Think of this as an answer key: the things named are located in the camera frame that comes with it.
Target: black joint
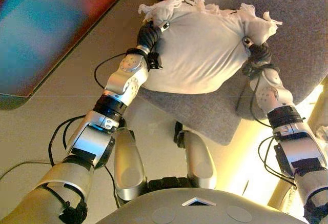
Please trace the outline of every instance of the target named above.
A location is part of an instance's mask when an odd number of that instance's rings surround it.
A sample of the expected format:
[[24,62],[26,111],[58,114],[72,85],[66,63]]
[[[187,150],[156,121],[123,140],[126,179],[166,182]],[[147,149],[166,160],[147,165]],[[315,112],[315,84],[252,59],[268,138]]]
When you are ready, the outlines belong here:
[[293,177],[293,171],[289,165],[288,159],[286,157],[285,152],[283,151],[280,144],[273,146],[275,152],[276,152],[276,158],[280,167],[281,172],[286,177]]
[[163,179],[151,180],[148,183],[149,192],[170,188],[191,188],[192,185],[187,178],[165,177]]
[[282,106],[268,113],[268,119],[273,129],[292,123],[302,123],[303,119],[293,106]]
[[148,71],[151,69],[162,69],[162,61],[157,52],[150,52],[146,58]]
[[90,170],[91,167],[93,167],[93,164],[92,164],[91,160],[82,159],[78,155],[69,155],[68,157],[66,157],[62,161],[62,163],[64,163],[64,164],[65,163],[77,164],[77,165],[80,165],[80,166],[86,168],[88,171]]
[[99,162],[96,165],[96,169],[106,165],[106,163],[108,162],[108,159],[110,157],[110,155],[112,154],[113,148],[115,145],[115,138],[111,137],[111,139],[109,140],[109,143],[104,151],[104,153],[102,154]]
[[315,206],[311,200],[304,206],[304,217],[310,224],[319,224],[328,215],[328,202],[322,206]]
[[87,214],[87,204],[81,200],[76,206],[76,209],[66,207],[59,216],[59,219],[65,224],[81,224],[87,218]]
[[147,47],[151,50],[159,39],[161,33],[162,32],[159,27],[153,28],[152,22],[149,22],[140,28],[137,38],[137,45]]
[[294,161],[292,162],[292,166],[296,169],[295,174],[301,177],[310,172],[327,170],[326,168],[321,166],[321,163],[317,157]]
[[249,58],[250,61],[254,63],[258,62],[270,62],[271,61],[271,50],[268,46],[261,45],[258,46],[253,44],[249,47],[251,52],[251,56]]
[[102,95],[100,99],[98,99],[93,110],[119,122],[126,108],[127,106],[124,103],[111,96]]

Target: white fabric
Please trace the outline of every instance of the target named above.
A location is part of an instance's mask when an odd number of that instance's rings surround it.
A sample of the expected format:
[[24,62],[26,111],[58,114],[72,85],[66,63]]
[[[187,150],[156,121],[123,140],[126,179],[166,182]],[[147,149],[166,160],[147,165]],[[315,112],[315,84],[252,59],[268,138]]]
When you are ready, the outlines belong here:
[[255,15],[252,5],[239,10],[220,10],[204,0],[165,0],[152,6],[140,5],[139,13],[155,26],[168,21],[155,51],[162,70],[151,70],[144,87],[161,92],[199,94],[217,90],[247,60],[241,40],[248,36],[263,44],[276,33],[281,22]]

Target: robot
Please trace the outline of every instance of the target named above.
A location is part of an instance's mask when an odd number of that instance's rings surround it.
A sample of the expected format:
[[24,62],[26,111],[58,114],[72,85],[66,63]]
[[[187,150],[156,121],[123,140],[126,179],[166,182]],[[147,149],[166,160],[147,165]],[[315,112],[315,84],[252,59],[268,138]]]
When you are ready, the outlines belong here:
[[[107,223],[303,223],[267,206],[214,190],[216,170],[199,136],[176,127],[175,140],[186,150],[186,178],[147,182],[134,134],[122,123],[126,107],[161,62],[153,46],[169,27],[142,26],[137,46],[126,52],[102,96],[69,140],[67,156],[54,165],[36,187],[1,223],[82,223],[94,170],[104,166],[115,144],[114,178],[121,207],[99,224]],[[266,45],[244,38],[249,58],[243,73],[259,107],[267,114],[276,158],[284,176],[295,181],[309,223],[328,223],[326,159],[309,126],[297,113],[293,97],[270,64]]]

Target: black cable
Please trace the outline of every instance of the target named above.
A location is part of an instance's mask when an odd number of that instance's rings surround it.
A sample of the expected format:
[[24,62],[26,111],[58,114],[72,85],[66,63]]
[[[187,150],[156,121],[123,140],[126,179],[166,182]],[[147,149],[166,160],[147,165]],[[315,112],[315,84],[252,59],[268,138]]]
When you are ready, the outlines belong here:
[[77,117],[70,118],[70,119],[64,121],[63,123],[61,123],[61,124],[56,128],[56,130],[54,131],[54,133],[53,133],[53,135],[52,135],[52,137],[51,137],[51,139],[50,139],[49,145],[48,145],[49,160],[50,160],[50,164],[51,164],[52,167],[55,166],[55,163],[54,163],[54,161],[53,161],[51,148],[52,148],[52,143],[53,143],[53,141],[55,140],[58,131],[59,131],[60,128],[61,128],[63,125],[65,125],[66,123],[69,123],[69,122],[72,121],[72,120],[76,120],[76,119],[79,119],[79,118],[82,118],[82,117],[85,117],[85,116],[86,116],[86,115],[81,115],[81,116],[77,116]]
[[104,167],[107,170],[107,172],[109,173],[109,176],[112,178],[112,183],[113,183],[113,196],[115,198],[116,207],[119,209],[120,206],[119,206],[118,199],[117,199],[117,196],[116,196],[114,177],[111,174],[111,172],[109,171],[109,169],[107,168],[107,166],[105,165]]
[[[263,145],[263,143],[264,143],[265,141],[267,141],[269,138],[272,138],[272,139],[271,139],[271,141],[270,141],[270,143],[269,143],[268,149],[266,150],[265,159],[263,160],[263,158],[262,158],[262,156],[261,156],[261,154],[260,154],[260,148],[261,148],[261,146]],[[276,177],[278,177],[278,178],[280,178],[280,179],[282,179],[282,180],[288,182],[289,184],[291,184],[291,185],[293,185],[293,186],[296,186],[293,182],[287,180],[287,179],[291,179],[291,180],[293,180],[293,178],[286,177],[286,176],[284,176],[283,174],[280,174],[280,173],[278,173],[277,171],[273,170],[270,166],[267,165],[267,157],[268,157],[269,149],[270,149],[270,146],[271,146],[271,144],[272,144],[273,139],[274,139],[274,137],[273,137],[273,136],[270,136],[270,137],[264,139],[264,140],[260,143],[260,145],[258,146],[258,149],[257,149],[258,156],[260,157],[261,161],[263,162],[263,164],[264,164],[264,168],[265,168],[265,170],[266,170],[267,172],[269,172],[270,174],[272,174],[272,175],[274,175],[274,176],[276,176]]]
[[250,102],[250,112],[251,112],[251,114],[252,114],[252,117],[253,117],[258,123],[261,123],[262,125],[271,128],[270,125],[265,124],[265,123],[261,122],[259,119],[257,119],[256,116],[255,116],[254,113],[253,113],[253,101],[254,101],[254,97],[255,97],[255,93],[256,93],[256,91],[257,91],[258,85],[259,85],[259,83],[260,83],[261,75],[262,75],[262,71],[259,73],[258,80],[257,80],[257,83],[256,83],[256,87],[255,87],[255,89],[254,89],[254,92],[253,92],[253,95],[252,95],[252,98],[251,98],[251,102]]
[[20,162],[18,164],[16,164],[15,166],[12,166],[10,169],[8,169],[5,173],[3,173],[1,176],[0,176],[0,180],[2,180],[3,177],[5,177],[6,174],[8,174],[10,171],[14,170],[15,168],[21,166],[21,165],[24,165],[24,164],[49,164],[48,162],[42,162],[42,161],[23,161],[23,162]]
[[75,117],[76,119],[70,121],[70,122],[66,125],[66,127],[65,127],[65,129],[64,129],[64,132],[63,132],[63,145],[64,145],[65,150],[66,150],[66,147],[67,147],[67,145],[66,145],[66,133],[67,133],[68,128],[70,127],[70,125],[71,125],[73,122],[75,122],[76,120],[78,120],[78,119],[80,119],[80,118],[83,118],[83,117],[85,117],[85,115],[84,115],[84,116],[78,116],[78,117]]
[[94,80],[97,82],[97,84],[98,84],[101,88],[104,89],[105,87],[104,87],[102,84],[100,84],[100,82],[99,82],[98,79],[97,79],[97,70],[98,70],[98,68],[99,68],[101,65],[103,65],[105,62],[107,62],[107,61],[109,61],[109,60],[112,60],[113,58],[116,58],[116,57],[122,56],[122,55],[125,55],[125,53],[118,54],[118,55],[116,55],[116,56],[113,56],[113,57],[111,57],[111,58],[109,58],[109,59],[107,59],[107,60],[101,62],[101,63],[98,64],[98,66],[94,69],[94,72],[93,72]]

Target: gray chair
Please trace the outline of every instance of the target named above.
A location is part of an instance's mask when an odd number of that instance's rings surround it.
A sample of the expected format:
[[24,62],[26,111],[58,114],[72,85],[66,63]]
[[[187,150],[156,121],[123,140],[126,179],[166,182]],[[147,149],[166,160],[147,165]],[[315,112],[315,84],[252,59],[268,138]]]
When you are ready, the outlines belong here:
[[[327,13],[325,0],[205,0],[221,9],[238,9],[252,4],[256,14],[270,11],[272,18],[283,21],[268,43],[272,63],[278,64],[284,86],[301,102],[328,73],[325,58]],[[241,118],[252,119],[249,103],[252,91],[248,79],[238,71],[218,91],[200,95],[160,93],[141,89],[139,96],[171,114],[177,121],[199,131],[222,145],[231,141]],[[255,105],[255,114],[264,114]]]

